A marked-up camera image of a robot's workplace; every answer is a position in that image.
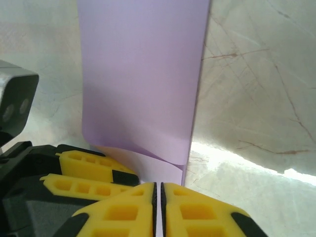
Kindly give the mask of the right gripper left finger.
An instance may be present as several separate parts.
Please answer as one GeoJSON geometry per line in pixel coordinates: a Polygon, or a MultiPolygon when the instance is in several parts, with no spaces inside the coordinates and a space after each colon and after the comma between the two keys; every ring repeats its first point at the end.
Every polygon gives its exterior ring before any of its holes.
{"type": "Polygon", "coordinates": [[[155,237],[157,184],[144,183],[77,210],[58,237],[155,237]]]}

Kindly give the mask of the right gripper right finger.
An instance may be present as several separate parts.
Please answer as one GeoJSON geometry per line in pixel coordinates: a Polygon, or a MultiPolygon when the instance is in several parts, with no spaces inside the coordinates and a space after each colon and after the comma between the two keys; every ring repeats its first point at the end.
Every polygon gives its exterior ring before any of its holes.
{"type": "Polygon", "coordinates": [[[164,237],[265,237],[241,208],[174,183],[161,183],[164,237]]]}

